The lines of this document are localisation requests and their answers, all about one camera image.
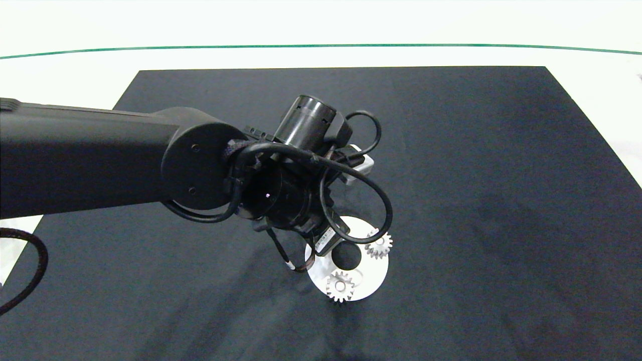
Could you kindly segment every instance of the black mat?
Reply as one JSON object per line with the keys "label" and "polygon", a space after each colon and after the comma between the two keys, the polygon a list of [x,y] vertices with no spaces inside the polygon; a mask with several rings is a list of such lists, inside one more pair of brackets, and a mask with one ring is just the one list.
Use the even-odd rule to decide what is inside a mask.
{"label": "black mat", "polygon": [[[238,218],[48,215],[49,271],[0,319],[0,358],[642,358],[642,191],[543,67],[143,71],[116,108],[274,131],[301,93],[382,119],[372,178],[395,245],[374,295],[337,307]],[[382,221],[365,187],[335,194],[344,214]],[[34,267],[29,250],[3,300]]]}

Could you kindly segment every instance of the circular plate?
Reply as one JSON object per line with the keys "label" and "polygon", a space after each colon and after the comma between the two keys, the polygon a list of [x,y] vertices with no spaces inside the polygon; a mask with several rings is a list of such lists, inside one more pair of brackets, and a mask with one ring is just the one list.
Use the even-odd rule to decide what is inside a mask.
{"label": "circular plate", "polygon": [[[350,227],[350,236],[365,238],[370,232],[374,230],[368,222],[351,217],[341,216],[341,219]],[[354,283],[354,294],[350,301],[358,301],[373,294],[379,286],[383,283],[388,272],[388,256],[383,258],[374,258],[369,255],[365,250],[365,245],[357,244],[361,251],[361,262],[352,270],[342,270],[337,267],[332,261],[332,252],[329,252],[325,257],[317,257],[314,265],[308,270],[308,275],[317,288],[325,294],[325,285],[327,277],[336,271],[348,274]],[[305,259],[310,256],[312,249],[306,246]]]}

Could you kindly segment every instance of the gear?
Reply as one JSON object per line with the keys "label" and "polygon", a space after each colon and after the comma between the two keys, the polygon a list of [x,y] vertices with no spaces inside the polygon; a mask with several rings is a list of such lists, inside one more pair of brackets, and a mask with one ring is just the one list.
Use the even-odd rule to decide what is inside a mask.
{"label": "gear", "polygon": [[348,274],[337,271],[327,277],[325,294],[335,302],[350,301],[354,293],[354,283]]}
{"label": "gear", "polygon": [[[378,228],[373,229],[371,232],[368,233],[368,237],[372,236],[377,232],[379,232]],[[388,254],[388,252],[390,252],[391,247],[392,247],[392,238],[388,233],[386,233],[380,239],[372,243],[366,244],[365,250],[370,255],[370,257],[384,258]]]}

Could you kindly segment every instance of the label sticker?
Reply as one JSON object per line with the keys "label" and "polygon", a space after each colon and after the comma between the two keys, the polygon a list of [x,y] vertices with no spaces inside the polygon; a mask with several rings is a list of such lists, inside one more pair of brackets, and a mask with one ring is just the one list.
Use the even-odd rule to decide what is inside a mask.
{"label": "label sticker", "polygon": [[327,231],[323,234],[323,236],[321,236],[319,242],[317,242],[317,244],[315,245],[315,249],[317,250],[317,252],[321,253],[321,250],[325,247],[325,245],[327,245],[328,242],[330,242],[335,234],[336,232],[334,231],[334,229],[332,229],[332,227],[328,227]]}

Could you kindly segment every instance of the black cord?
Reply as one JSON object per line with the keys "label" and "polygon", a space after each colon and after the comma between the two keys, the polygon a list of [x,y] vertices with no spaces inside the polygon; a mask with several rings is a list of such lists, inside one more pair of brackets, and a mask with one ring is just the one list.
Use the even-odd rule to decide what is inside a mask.
{"label": "black cord", "polygon": [[347,157],[348,159],[357,158],[360,155],[364,155],[364,154],[370,153],[373,149],[375,149],[377,147],[377,145],[379,144],[379,141],[381,140],[381,123],[379,122],[377,117],[375,117],[373,115],[373,113],[368,112],[366,110],[357,110],[355,112],[352,112],[352,113],[346,115],[345,116],[345,120],[350,120],[350,118],[353,118],[355,116],[366,116],[366,117],[370,118],[370,120],[372,120],[372,122],[374,124],[374,127],[376,129],[376,134],[374,136],[374,141],[372,142],[372,144],[368,148],[349,155]]}
{"label": "black cord", "polygon": [[234,179],[234,185],[232,186],[232,200],[230,200],[230,203],[227,205],[225,212],[217,215],[203,215],[201,213],[192,212],[176,203],[174,200],[164,200],[161,203],[176,215],[187,220],[200,223],[218,223],[230,218],[236,212],[239,204],[241,204],[242,196],[243,183],[240,179]]}
{"label": "black cord", "polygon": [[[357,115],[363,115],[363,116],[366,116],[366,117],[370,118],[370,120],[372,120],[372,122],[373,122],[373,124],[374,124],[374,126],[376,128],[376,135],[374,136],[374,141],[372,142],[372,144],[368,148],[366,148],[366,149],[364,149],[364,150],[362,150],[360,152],[353,153],[353,154],[348,155],[348,156],[342,156],[342,158],[339,158],[339,161],[356,158],[356,157],[359,157],[361,155],[370,153],[373,149],[375,149],[375,147],[377,147],[377,145],[379,144],[379,141],[381,140],[381,123],[379,122],[377,117],[375,117],[372,113],[367,112],[365,110],[357,110],[356,112],[352,112],[352,113],[348,114],[345,117],[345,119],[346,120],[350,120],[350,118],[352,118],[354,116],[357,116]],[[332,155],[332,150],[333,150],[333,148],[331,148],[331,151],[330,151],[330,153],[328,155],[328,158],[330,158],[330,156]],[[368,237],[368,238],[355,238],[355,237],[349,236],[347,233],[341,231],[339,226],[332,220],[332,217],[329,214],[329,211],[328,211],[328,208],[327,208],[327,204],[325,203],[325,182],[327,181],[328,173],[329,173],[329,168],[326,168],[325,172],[323,173],[323,176],[321,176],[321,181],[319,182],[319,202],[321,203],[321,208],[323,209],[323,213],[324,213],[325,219],[327,220],[327,222],[330,225],[330,227],[335,232],[337,232],[344,240],[346,240],[348,242],[352,242],[352,243],[372,243],[372,242],[374,242],[374,241],[376,241],[376,240],[378,240],[380,238],[380,237],[377,237],[377,238],[374,238],[373,240],[371,240],[377,234],[381,233],[381,235],[383,236],[388,231],[389,227],[385,229],[385,232],[381,232],[380,231],[377,234],[375,234],[375,236]],[[388,210],[388,208],[386,207],[386,219],[388,219],[388,212],[390,212],[390,218],[392,218],[392,208],[390,208],[390,210]]]}
{"label": "black cord", "polygon": [[285,261],[285,263],[288,265],[288,267],[289,267],[291,270],[293,270],[294,272],[303,273],[303,272],[308,271],[308,270],[310,269],[310,267],[312,267],[312,265],[313,265],[313,264],[314,264],[314,262],[315,262],[315,252],[314,252],[314,248],[312,248],[312,251],[310,252],[310,256],[308,257],[308,259],[306,260],[306,262],[303,264],[303,266],[295,266],[295,265],[290,261],[290,257],[288,257],[288,254],[287,254],[287,253],[285,252],[285,250],[283,249],[283,246],[282,246],[282,245],[281,245],[281,243],[279,242],[279,239],[277,238],[277,235],[276,235],[276,233],[274,233],[274,231],[272,230],[272,228],[268,228],[268,229],[266,229],[265,231],[268,233],[268,235],[270,236],[270,238],[272,239],[272,241],[274,241],[274,245],[277,247],[277,250],[279,251],[279,254],[281,255],[281,258],[283,258],[283,261]]}
{"label": "black cord", "polygon": [[49,254],[47,252],[47,247],[40,240],[40,238],[34,236],[33,234],[19,229],[13,228],[0,228],[0,238],[16,238],[18,240],[23,240],[31,243],[36,247],[38,251],[38,268],[36,273],[33,275],[31,282],[27,287],[22,290],[17,296],[11,299],[9,302],[0,306],[0,316],[7,313],[12,308],[16,307],[20,302],[22,302],[40,283],[40,280],[44,276],[45,271],[47,270],[47,264],[49,263]]}
{"label": "black cord", "polygon": [[[341,229],[339,229],[339,227],[334,222],[330,222],[329,223],[330,227],[332,227],[332,229],[335,232],[337,232],[337,234],[339,234],[344,240],[347,240],[352,243],[372,243],[378,240],[379,238],[381,238],[384,234],[386,234],[386,232],[390,228],[390,225],[392,224],[392,205],[390,203],[390,199],[388,198],[388,195],[374,181],[370,180],[361,172],[355,169],[352,169],[351,167],[345,164],[338,163],[323,157],[319,157],[317,154],[314,154],[313,152],[309,152],[307,150],[301,150],[298,148],[294,148],[292,146],[287,146],[279,143],[257,143],[246,147],[239,153],[238,158],[236,159],[236,163],[234,165],[234,172],[233,172],[234,176],[239,177],[243,175],[244,167],[246,163],[248,163],[251,159],[253,159],[254,156],[258,153],[280,153],[294,159],[307,161],[312,164],[320,164],[322,166],[325,166],[326,168],[352,175],[353,177],[359,179],[360,181],[370,186],[379,195],[379,197],[383,201],[383,205],[386,208],[386,219],[383,222],[383,226],[380,228],[380,230],[376,234],[370,237],[356,238],[356,237],[349,236],[347,233],[343,232]],[[320,187],[319,193],[322,199],[321,206],[324,212],[324,216],[328,220],[330,220],[331,216],[329,214],[327,205],[325,204],[325,202],[323,202],[323,199],[324,199],[323,186]]]}

